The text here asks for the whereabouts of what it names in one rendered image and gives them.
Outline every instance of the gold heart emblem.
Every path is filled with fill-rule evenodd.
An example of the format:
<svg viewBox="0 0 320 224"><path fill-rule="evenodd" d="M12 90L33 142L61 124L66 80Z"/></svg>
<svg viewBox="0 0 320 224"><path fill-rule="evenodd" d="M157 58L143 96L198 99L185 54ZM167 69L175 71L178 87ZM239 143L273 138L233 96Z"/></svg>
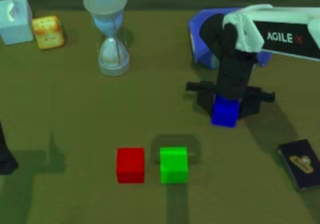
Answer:
<svg viewBox="0 0 320 224"><path fill-rule="evenodd" d="M311 166L311 160L309 157L302 156L299 158L298 156L291 156L289 159L304 173L309 174L314 172L314 168Z"/></svg>

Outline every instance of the blue plastic object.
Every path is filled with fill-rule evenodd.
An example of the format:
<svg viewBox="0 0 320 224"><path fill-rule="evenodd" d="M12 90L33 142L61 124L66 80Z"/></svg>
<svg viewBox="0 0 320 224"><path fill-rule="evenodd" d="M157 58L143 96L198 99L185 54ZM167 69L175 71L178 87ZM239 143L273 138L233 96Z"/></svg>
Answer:
<svg viewBox="0 0 320 224"><path fill-rule="evenodd" d="M212 9L203 9L195 14L189 21L189 31L192 44L193 58L195 63L201 63L205 65L208 69L216 69L212 64L213 54L210 52L206 44L199 37L199 31L201 25L204 21L210 16L218 13L228 14L232 11L236 11L240 8L212 8ZM272 57L270 52L260 52L257 54L257 59L261 67L265 67Z"/></svg>
<svg viewBox="0 0 320 224"><path fill-rule="evenodd" d="M228 128L236 127L240 101L227 100L218 95L215 96L214 101L211 123Z"/></svg>

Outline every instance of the hourglass top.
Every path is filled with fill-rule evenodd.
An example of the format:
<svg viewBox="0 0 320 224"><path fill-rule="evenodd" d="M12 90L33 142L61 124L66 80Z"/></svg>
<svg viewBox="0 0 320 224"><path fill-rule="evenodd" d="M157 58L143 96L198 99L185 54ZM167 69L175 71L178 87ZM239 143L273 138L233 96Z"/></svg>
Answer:
<svg viewBox="0 0 320 224"><path fill-rule="evenodd" d="M113 14L125 7L127 0L83 0L84 7L91 14Z"/></svg>

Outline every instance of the red cube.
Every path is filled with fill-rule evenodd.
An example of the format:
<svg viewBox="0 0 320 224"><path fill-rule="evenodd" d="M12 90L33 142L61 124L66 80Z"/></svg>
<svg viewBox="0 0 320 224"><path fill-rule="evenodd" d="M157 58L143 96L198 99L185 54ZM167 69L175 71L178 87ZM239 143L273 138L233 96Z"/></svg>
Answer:
<svg viewBox="0 0 320 224"><path fill-rule="evenodd" d="M115 172L118 183L144 183L144 148L118 148Z"/></svg>

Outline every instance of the agile logo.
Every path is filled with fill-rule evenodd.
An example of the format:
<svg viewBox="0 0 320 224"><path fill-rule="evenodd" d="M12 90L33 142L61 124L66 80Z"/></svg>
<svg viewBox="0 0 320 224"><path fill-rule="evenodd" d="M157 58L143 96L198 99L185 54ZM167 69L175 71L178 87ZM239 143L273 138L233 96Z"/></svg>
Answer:
<svg viewBox="0 0 320 224"><path fill-rule="evenodd" d="M278 41L283 43L298 43L303 44L303 36L296 34L293 36L292 33L282 33L282 32L268 32L267 40Z"/></svg>

